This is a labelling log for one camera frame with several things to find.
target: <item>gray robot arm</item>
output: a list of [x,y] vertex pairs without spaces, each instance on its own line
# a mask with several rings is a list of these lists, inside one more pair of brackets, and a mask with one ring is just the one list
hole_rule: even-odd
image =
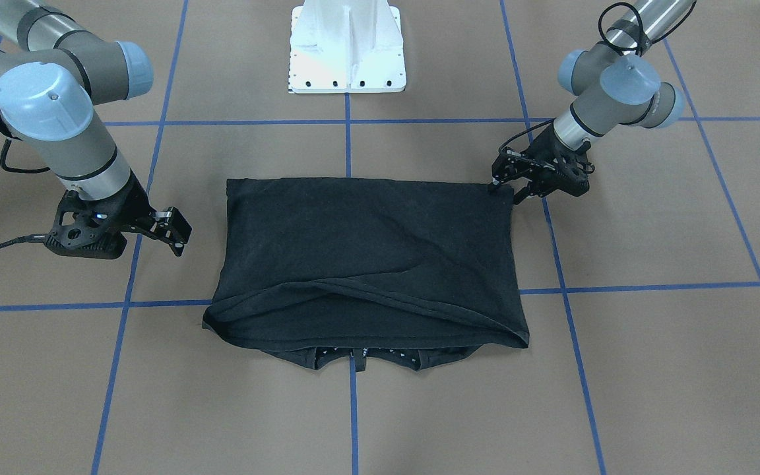
[[[0,0],[0,34],[24,50],[0,50],[0,128],[37,150],[66,194],[46,247],[58,255],[114,259],[138,232],[181,255],[191,229],[175,208],[157,213],[94,105],[150,90],[148,56],[104,42],[36,0]],[[64,225],[72,214],[75,222]]]
[[696,0],[639,0],[630,12],[603,33],[589,51],[567,55],[558,73],[559,83],[577,96],[524,152],[501,145],[491,168],[491,190],[518,178],[527,186],[515,195],[518,204],[531,195],[555,190],[580,196],[588,191],[594,171],[585,153],[618,124],[666,127],[678,120],[685,97],[674,85],[662,82],[641,56],[672,31],[693,10]]

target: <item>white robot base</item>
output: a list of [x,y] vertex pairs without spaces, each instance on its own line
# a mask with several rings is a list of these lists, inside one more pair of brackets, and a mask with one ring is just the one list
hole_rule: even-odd
[[400,92],[400,11],[387,0],[307,0],[292,10],[289,92]]

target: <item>folded black t-shirt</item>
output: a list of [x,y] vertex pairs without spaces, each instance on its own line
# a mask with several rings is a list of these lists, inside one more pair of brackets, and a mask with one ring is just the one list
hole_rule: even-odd
[[411,369],[485,343],[527,348],[512,189],[361,178],[228,180],[226,342],[319,369],[353,354]]

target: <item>light blue joint cap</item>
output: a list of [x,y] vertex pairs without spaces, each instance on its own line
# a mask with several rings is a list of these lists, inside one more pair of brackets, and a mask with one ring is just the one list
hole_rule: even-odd
[[670,87],[673,88],[673,108],[670,109],[670,115],[667,116],[663,123],[656,126],[657,129],[663,129],[672,125],[675,121],[679,120],[679,117],[682,117],[682,112],[685,111],[685,94],[682,94],[682,91],[673,84]]
[[2,117],[19,133],[58,142],[84,132],[93,101],[72,73],[55,63],[27,63],[0,78]]
[[117,42],[121,52],[125,55],[125,65],[127,66],[127,97],[125,100],[133,97],[142,96],[151,90],[151,84],[154,84],[154,69],[151,67],[151,60],[139,45],[132,42]]
[[639,106],[652,99],[661,87],[661,78],[647,60],[629,54],[606,67],[600,75],[600,85],[621,104]]
[[559,66],[559,84],[567,92],[570,92],[576,96],[576,92],[573,92],[573,69],[577,66],[579,57],[582,56],[585,50],[573,50],[567,54],[564,60]]

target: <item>blue tape grid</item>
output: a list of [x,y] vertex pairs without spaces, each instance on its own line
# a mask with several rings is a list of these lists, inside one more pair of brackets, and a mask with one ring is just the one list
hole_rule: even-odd
[[[504,0],[500,0],[500,9],[501,13],[503,13],[503,27],[506,30],[506,40],[507,43],[509,43],[509,55],[512,57],[512,67],[513,70],[515,70],[515,82],[518,85],[518,96],[521,100],[521,110],[524,114],[526,126],[530,127],[531,124],[530,120],[528,119],[526,98],[524,97],[524,85],[521,82],[521,73],[518,67],[518,60],[515,57],[515,43],[512,40],[512,29],[509,27],[509,15],[506,13],[506,3],[504,3]],[[532,133],[528,133],[527,138],[530,139],[530,143],[532,143]],[[588,379],[585,377],[585,364],[583,363],[583,355],[579,348],[579,338],[577,337],[576,328],[573,325],[573,311],[571,310],[571,302],[567,297],[567,292],[565,290],[567,286],[565,285],[565,277],[562,273],[561,259],[559,258],[559,249],[557,246],[557,241],[555,240],[555,232],[553,230],[550,208],[547,206],[547,199],[541,199],[541,205],[544,207],[544,216],[547,220],[547,228],[550,231],[550,238],[553,247],[553,261],[555,262],[555,270],[559,276],[559,290],[562,303],[565,307],[567,328],[571,333],[573,355],[577,362],[579,384],[582,387],[583,399],[585,400],[585,412],[588,414],[588,427],[591,430],[591,438],[594,440],[594,452],[597,456],[597,466],[600,467],[600,475],[606,475],[606,459],[603,457],[603,448],[600,444],[600,435],[597,431],[597,419],[594,417],[594,404],[591,402],[591,393],[588,390]]]
[[715,174],[717,174],[717,180],[720,181],[720,186],[723,189],[724,195],[726,195],[726,202],[729,204],[733,216],[735,216],[735,223],[738,226],[738,231],[741,232],[741,238],[747,246],[747,252],[750,255],[752,266],[755,268],[756,274],[758,275],[758,282],[760,282],[760,264],[758,264],[758,259],[752,249],[747,230],[744,229],[744,223],[741,220],[741,216],[738,214],[738,208],[735,206],[735,201],[732,199],[732,195],[729,192],[729,187],[726,186],[726,178],[723,178],[723,172],[720,170],[720,164],[718,164],[717,158],[714,155],[714,149],[711,146],[711,142],[709,142],[709,136],[705,132],[705,127],[703,127],[703,121],[699,117],[699,113],[697,113],[697,108],[694,106],[693,99],[691,99],[691,91],[688,90],[685,79],[682,77],[682,71],[679,69],[679,64],[676,63],[676,58],[673,55],[673,49],[670,47],[670,43],[667,40],[664,40],[664,48],[667,49],[667,54],[670,56],[670,62],[673,63],[673,69],[676,70],[676,76],[679,77],[679,82],[682,84],[682,90],[685,92],[685,98],[688,100],[688,105],[691,106],[691,111],[693,111],[694,120],[697,122],[700,135],[703,136],[703,143],[705,143],[705,148],[708,150],[711,164],[714,166]]
[[[522,116],[524,117],[471,117],[471,118],[423,118],[423,119],[352,119],[350,111],[350,95],[344,96],[344,120],[192,120],[192,121],[169,121],[166,120],[166,114],[168,111],[169,101],[172,94],[172,83],[175,75],[175,68],[177,67],[177,58],[181,47],[181,40],[183,36],[183,29],[187,15],[188,0],[184,0],[183,7],[181,9],[181,19],[178,25],[177,39],[175,39],[175,51],[172,57],[172,66],[169,72],[169,81],[166,85],[166,93],[164,96],[163,110],[160,115],[160,121],[109,121],[106,125],[111,127],[157,127],[156,143],[154,143],[154,153],[151,160],[150,171],[148,172],[148,181],[146,189],[149,190],[151,184],[154,181],[154,169],[157,165],[157,159],[160,154],[160,145],[162,143],[162,137],[165,127],[177,127],[177,126],[253,126],[253,125],[343,125],[346,129],[346,175],[351,176],[351,125],[352,124],[413,124],[413,123],[524,123],[527,127],[531,126],[531,123],[541,123],[541,121],[549,120],[551,117],[529,117],[526,106],[526,100],[524,97],[524,88],[522,85],[520,70],[515,56],[515,45],[512,40],[512,32],[509,25],[509,18],[507,18],[506,6],[504,0],[500,0],[501,13],[503,13],[503,25],[506,30],[507,45],[509,45],[510,58],[513,64],[513,72],[515,73],[515,80],[518,86],[519,100],[522,110]],[[588,422],[591,427],[592,436],[594,438],[594,448],[597,453],[598,464],[600,467],[601,475],[606,474],[606,464],[604,464],[603,451],[600,444],[600,437],[596,429],[596,423],[594,419],[594,408],[591,403],[590,391],[588,389],[588,382],[585,377],[585,367],[583,367],[582,354],[579,346],[579,339],[576,334],[575,327],[573,325],[573,312],[570,306],[570,294],[593,294],[593,292],[663,292],[663,291],[679,291],[679,290],[694,290],[694,289],[719,289],[719,288],[760,288],[760,264],[752,249],[750,240],[747,236],[747,232],[743,226],[742,220],[737,212],[735,202],[733,201],[728,187],[726,186],[726,180],[723,177],[720,165],[714,155],[714,150],[710,144],[708,135],[705,132],[703,123],[706,121],[760,121],[760,117],[701,117],[697,113],[697,109],[693,104],[690,91],[687,89],[684,78],[682,77],[681,70],[676,63],[676,58],[673,54],[667,40],[664,41],[667,52],[670,56],[676,74],[682,85],[682,89],[685,92],[688,103],[693,110],[693,117],[682,117],[681,121],[694,121],[699,127],[700,134],[702,135],[703,142],[705,142],[706,149],[712,160],[712,165],[717,174],[717,178],[720,181],[721,187],[726,195],[727,203],[730,205],[730,210],[733,216],[735,216],[736,224],[739,232],[741,232],[742,239],[745,241],[747,251],[750,255],[752,265],[754,266],[758,281],[757,282],[708,282],[708,283],[694,283],[694,284],[661,284],[661,285],[648,285],[648,286],[589,286],[588,288],[568,288],[565,284],[564,274],[561,267],[561,259],[559,258],[557,240],[555,239],[555,232],[552,228],[552,217],[545,199],[542,201],[544,207],[546,222],[551,234],[553,258],[555,267],[557,267],[557,274],[559,278],[559,288],[534,288],[534,289],[520,289],[521,295],[562,295],[562,299],[565,306],[565,313],[568,322],[568,328],[571,332],[571,339],[573,343],[574,355],[577,361],[577,367],[579,372],[580,383],[582,385],[583,397],[585,398],[586,410],[588,412]],[[110,406],[113,396],[113,389],[115,386],[115,375],[117,375],[119,356],[121,354],[121,344],[123,344],[123,337],[125,327],[127,324],[127,314],[130,309],[134,307],[181,307],[181,306],[193,306],[193,305],[208,305],[209,300],[171,300],[171,301],[133,301],[133,283],[135,282],[137,265],[139,262],[139,250],[142,243],[142,238],[138,237],[135,244],[135,252],[133,252],[131,271],[129,276],[129,283],[127,283],[125,300],[124,301],[102,301],[101,303],[54,303],[54,304],[37,304],[37,305],[0,305],[0,312],[13,312],[13,311],[54,311],[54,310],[72,310],[72,309],[121,309],[121,318],[119,322],[119,328],[117,332],[117,340],[115,341],[114,354],[111,363],[111,375],[108,381],[108,390],[106,391],[105,404],[102,411],[102,423],[100,423],[100,429],[96,440],[96,451],[94,452],[94,460],[92,466],[93,475],[98,473],[100,458],[102,458],[102,448],[105,440],[106,427],[108,426],[108,418],[110,414]],[[356,370],[353,360],[350,362],[350,415],[351,415],[351,460],[352,460],[352,472],[357,475],[359,472],[359,444],[357,437],[357,394],[356,394]]]

